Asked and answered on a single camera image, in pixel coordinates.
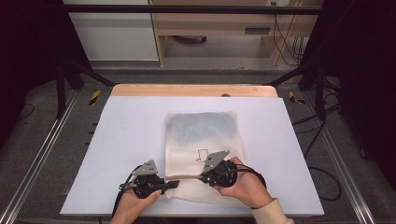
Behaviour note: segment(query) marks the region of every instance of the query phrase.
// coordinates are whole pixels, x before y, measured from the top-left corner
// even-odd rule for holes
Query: black cable
[[[273,30],[273,38],[274,38],[274,44],[275,44],[275,46],[276,46],[276,48],[277,48],[277,50],[279,51],[279,53],[280,53],[280,56],[282,57],[282,59],[283,59],[283,62],[285,62],[285,64],[287,64],[287,65],[292,65],[292,66],[295,66],[295,65],[299,65],[299,64],[292,64],[292,63],[288,63],[288,62],[286,62],[286,59],[285,59],[285,57],[283,56],[283,53],[282,53],[282,51],[280,50],[280,48],[277,46],[277,43],[276,43],[276,39],[275,39],[275,30],[276,30],[276,27],[277,27],[277,20],[276,20],[276,14],[274,15],[275,16],[275,22],[274,22],[274,30]],[[290,52],[290,50],[289,50],[289,46],[288,46],[288,44],[286,43],[286,39],[284,39],[283,38],[283,40],[284,40],[284,42],[285,42],[285,44],[286,44],[286,48],[288,49],[288,51]]]
[[[138,169],[139,167],[141,167],[141,166],[142,166],[142,165],[138,165],[136,168],[134,168],[134,171],[137,170],[137,169]],[[130,183],[129,180],[130,180],[131,177],[133,176],[133,172],[134,172],[134,171],[132,171],[132,172],[128,175],[128,178],[126,178],[125,183],[124,183],[123,185],[120,185],[120,191],[119,191],[119,193],[117,194],[116,201],[114,202],[113,212],[111,213],[111,216],[112,216],[112,217],[114,217],[114,214],[116,214],[116,211],[117,211],[117,208],[118,208],[118,206],[119,206],[119,203],[120,203],[120,200],[121,200],[121,197],[122,197],[123,193],[124,193],[126,190],[132,188],[132,187],[128,187],[128,184]]]
[[[236,166],[244,166],[246,169],[236,169],[236,170],[230,170],[230,171],[226,171],[226,172],[222,172],[222,173],[220,173],[220,174],[218,174],[218,175],[227,175],[227,174],[233,174],[233,173],[237,173],[237,172],[248,172],[248,173],[252,173],[252,174],[254,174],[254,175],[256,175],[259,179],[260,179],[260,181],[262,182],[262,184],[264,185],[264,187],[267,189],[267,184],[266,184],[266,182],[265,182],[265,179],[264,179],[264,177],[260,174],[260,173],[258,173],[257,171],[255,171],[254,169],[252,169],[252,168],[250,168],[250,167],[248,167],[248,166],[246,166],[246,165],[243,165],[243,164],[236,164]]]
[[[300,39],[300,46],[297,50],[297,43],[298,40]],[[303,58],[303,47],[304,47],[304,38],[302,36],[295,36],[293,40],[293,47],[292,47],[292,52],[293,55],[292,57],[297,61],[298,64],[301,63],[301,60]]]
[[[308,131],[297,132],[296,134],[298,134],[298,133],[312,133],[314,130],[316,130],[316,129],[318,129],[318,128],[320,128],[320,126],[318,126],[318,127],[316,127],[316,128],[312,128],[311,130],[308,130]]]
[[[312,146],[314,145],[315,141],[319,137],[319,134],[320,134],[321,130],[323,129],[325,123],[326,123],[326,119],[323,120],[323,123],[320,125],[320,128],[319,128],[318,132],[315,134],[314,139],[312,139],[311,143],[309,144],[308,149],[304,153],[304,158],[306,158],[306,156],[308,155],[308,153],[311,150]]]
[[[336,94],[335,94],[334,92],[329,93],[328,95],[326,95],[326,96],[323,98],[323,101],[325,101],[328,97],[330,97],[330,96],[332,96],[332,95],[336,95]],[[327,109],[324,111],[325,115],[327,116],[327,115],[331,114],[331,113],[332,113],[337,107],[339,107],[339,106],[340,106],[340,104],[336,104],[336,105],[330,106],[329,108],[327,108]],[[315,117],[317,117],[317,116],[318,116],[318,114],[313,115],[313,116],[310,116],[310,117],[305,118],[305,119],[299,119],[299,120],[293,122],[293,125],[301,124],[301,123],[306,122],[306,121],[308,121],[308,120],[310,120],[310,119],[312,119],[312,118],[315,118]],[[323,122],[320,124],[320,126],[317,127],[317,128],[319,128],[319,130],[318,130],[317,133],[315,134],[315,136],[314,136],[314,138],[312,139],[311,143],[309,144],[309,146],[308,146],[306,152],[304,153],[304,158],[305,158],[305,159],[306,159],[306,157],[307,157],[309,151],[311,150],[312,146],[313,146],[314,143],[316,142],[316,140],[317,140],[317,138],[318,138],[318,136],[319,136],[321,130],[323,129],[323,127],[324,127],[324,125],[325,125],[325,123],[326,123],[326,116],[324,117],[324,120],[323,120]],[[327,172],[327,171],[325,171],[325,170],[323,170],[323,169],[320,169],[320,168],[318,168],[318,167],[310,166],[310,167],[308,167],[308,169],[310,169],[310,170],[317,170],[317,171],[322,172],[322,173],[325,174],[325,175],[328,175],[328,176],[335,182],[335,184],[337,185],[337,192],[338,192],[338,193],[337,193],[337,196],[336,196],[336,197],[334,197],[334,198],[325,198],[325,197],[323,197],[323,196],[321,196],[321,195],[318,195],[320,199],[325,200],[325,201],[328,201],[328,202],[335,202],[335,201],[337,201],[338,199],[341,198],[341,195],[342,195],[342,192],[343,192],[343,191],[342,191],[342,188],[341,188],[341,184],[340,184],[340,182],[337,180],[337,178],[336,178],[334,175],[332,175],[332,174],[330,174],[329,172]]]
[[[34,105],[32,105],[32,104],[27,104],[27,103],[26,103],[25,105],[31,106],[31,107],[32,107],[32,110],[29,112],[29,114],[25,115],[25,116],[22,117],[22,118],[19,118],[18,120],[26,119],[27,117],[31,116],[31,115],[33,114],[33,112],[35,112],[35,106],[34,106]]]
[[[329,201],[329,202],[335,202],[335,201],[337,201],[338,199],[341,198],[341,195],[343,194],[343,189],[341,188],[340,182],[337,180],[337,178],[334,175],[330,174],[329,172],[327,172],[327,171],[325,171],[323,169],[320,169],[320,168],[314,167],[314,166],[308,166],[308,169],[309,170],[317,170],[317,171],[320,171],[320,172],[328,175],[335,182],[335,184],[337,185],[337,188],[338,188],[337,196],[335,196],[334,198],[325,198],[325,197],[319,195],[320,199],[325,200],[325,201]]]

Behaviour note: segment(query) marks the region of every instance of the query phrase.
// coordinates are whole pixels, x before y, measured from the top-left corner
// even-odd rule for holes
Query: white cabinet
[[[147,0],[64,0],[65,4],[147,5]],[[90,61],[158,61],[148,13],[69,13]]]

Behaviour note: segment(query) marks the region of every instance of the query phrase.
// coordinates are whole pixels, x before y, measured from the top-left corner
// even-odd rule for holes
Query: wooden edge
[[[111,96],[221,96],[277,97],[272,86],[119,84]]]

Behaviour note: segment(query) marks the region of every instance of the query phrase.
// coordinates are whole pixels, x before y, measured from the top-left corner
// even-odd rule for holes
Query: black wire
[[[275,16],[274,30],[273,30],[274,44],[275,44],[275,46],[276,46],[277,50],[279,51],[279,53],[280,53],[280,56],[281,56],[281,57],[282,57],[282,59],[283,59],[283,62],[285,62],[285,64],[287,64],[287,65],[293,65],[293,66],[295,66],[295,65],[299,65],[299,64],[293,64],[293,63],[288,63],[288,62],[286,62],[286,59],[285,59],[285,57],[283,56],[283,53],[282,53],[282,51],[280,50],[279,46],[277,45],[277,43],[276,43],[276,39],[275,39],[275,30],[276,30],[276,27],[278,28],[278,30],[279,30],[279,33],[280,33],[280,35],[282,36],[282,39],[283,39],[283,41],[284,41],[284,42],[285,42],[285,44],[286,44],[286,48],[288,49],[288,51],[289,51],[289,53],[290,53],[290,49],[289,49],[289,46],[288,46],[288,44],[287,44],[287,41],[286,41],[286,39],[283,37],[283,35],[282,35],[282,32],[280,31],[279,27],[277,26],[277,19],[276,19],[276,14],[275,14],[274,16]]]
[[[245,167],[246,169],[236,169],[236,170],[231,170],[231,171],[226,171],[226,172],[223,172],[223,173],[220,173],[219,175],[227,175],[227,174],[233,174],[233,173],[237,173],[237,172],[248,172],[248,173],[252,173],[252,174],[254,174],[254,175],[256,175],[259,179],[260,179],[260,181],[262,182],[262,184],[264,185],[264,187],[267,189],[267,184],[266,184],[266,182],[265,182],[265,179],[264,179],[264,177],[260,174],[260,173],[258,173],[257,171],[255,171],[254,169],[252,169],[252,168],[250,168],[250,167],[248,167],[248,166],[246,166],[246,165],[244,165],[244,164],[236,164],[236,166],[243,166],[243,167]]]
[[[304,153],[304,158],[306,158],[306,156],[308,155],[309,151],[311,150],[312,146],[314,145],[315,141],[317,140],[317,138],[319,137],[319,134],[321,132],[321,130],[324,127],[324,124],[326,123],[326,119],[323,120],[323,123],[320,125],[320,128],[318,130],[318,132],[315,134],[314,139],[311,141],[311,143],[309,144],[308,149],[306,150],[306,152]]]
[[[328,175],[335,182],[335,184],[337,185],[337,188],[338,188],[337,196],[335,196],[334,198],[325,198],[325,197],[322,197],[321,195],[319,195],[320,199],[325,200],[325,201],[329,201],[329,202],[335,202],[335,201],[337,201],[338,199],[341,198],[341,195],[343,194],[343,189],[341,188],[340,182],[337,180],[337,178],[334,175],[330,174],[329,172],[327,172],[327,171],[325,171],[323,169],[320,169],[320,168],[314,167],[314,166],[308,166],[308,169],[321,171],[322,173]]]
[[[300,46],[297,50],[297,42],[299,39],[300,39]],[[303,45],[304,45],[304,38],[302,36],[301,37],[295,36],[293,40],[292,57],[297,61],[298,64],[301,63],[301,60],[303,58]]]
[[[330,97],[330,96],[332,96],[332,95],[336,95],[336,94],[335,94],[334,92],[332,92],[332,93],[326,95],[326,96],[323,98],[323,101],[325,101],[328,97]],[[327,109],[324,111],[325,115],[331,114],[331,113],[332,113],[335,109],[337,109],[337,107],[339,107],[339,106],[340,106],[340,104],[336,104],[336,105],[333,105],[333,106],[327,108]],[[315,117],[317,117],[317,116],[318,116],[318,114],[313,115],[313,116],[310,116],[310,117],[307,117],[307,118],[305,118],[305,119],[299,119],[299,120],[293,122],[293,125],[301,124],[301,123],[306,122],[306,121],[308,121],[308,120],[310,120],[310,119],[312,119],[312,118],[315,118]],[[318,136],[319,136],[321,130],[323,129],[323,127],[324,127],[324,125],[325,125],[325,123],[326,123],[326,116],[324,117],[324,120],[323,120],[323,122],[321,123],[321,125],[320,125],[319,127],[317,127],[317,128],[319,128],[319,130],[318,130],[317,133],[315,134],[315,136],[314,136],[314,138],[312,139],[311,143],[309,144],[309,146],[308,146],[306,152],[304,153],[304,158],[305,158],[305,159],[306,159],[306,157],[307,157],[309,151],[311,150],[312,146],[313,146],[314,143],[316,142],[316,140],[317,140],[317,138],[318,138]],[[322,197],[321,195],[319,195],[319,198],[320,198],[320,199],[325,200],[325,201],[328,201],[328,202],[335,202],[335,201],[337,201],[338,199],[341,198],[341,195],[342,195],[342,192],[343,192],[343,191],[342,191],[342,188],[341,188],[341,184],[340,184],[340,182],[337,180],[337,178],[336,178],[334,175],[332,175],[332,174],[330,174],[329,172],[327,172],[327,171],[325,171],[325,170],[323,170],[323,169],[320,169],[320,168],[318,168],[318,167],[312,167],[312,166],[311,166],[311,167],[308,167],[308,169],[317,170],[317,171],[320,171],[320,172],[324,173],[325,175],[328,175],[328,176],[335,182],[335,184],[337,185],[337,192],[338,192],[338,193],[337,193],[337,196],[336,196],[336,197],[334,197],[334,198],[325,198],[325,197]]]
[[[318,129],[318,128],[320,128],[320,126],[318,126],[318,127],[316,127],[316,128],[312,128],[311,130],[308,130],[308,131],[297,132],[297,134],[298,134],[298,133],[312,133],[314,130],[316,130],[316,129]]]
[[[128,175],[128,178],[125,180],[125,185],[129,183],[129,180],[131,179],[131,177],[132,177],[132,173],[130,175]]]
[[[26,103],[25,105],[31,106],[31,107],[32,107],[32,110],[29,112],[29,114],[25,115],[25,116],[22,117],[22,118],[19,118],[18,120],[26,119],[27,117],[31,116],[31,115],[33,114],[33,112],[35,112],[35,106],[34,106],[34,105],[32,105],[32,104],[27,104],[27,103]]]

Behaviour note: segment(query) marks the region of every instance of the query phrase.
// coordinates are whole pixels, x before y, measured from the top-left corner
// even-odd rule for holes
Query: metal bracket
[[[132,172],[132,175],[156,175],[158,174],[157,166],[154,160],[145,162],[142,166]]]
[[[228,154],[230,154],[230,150],[224,150],[209,154],[206,158],[203,173],[207,173],[215,169],[216,166],[218,166]]]

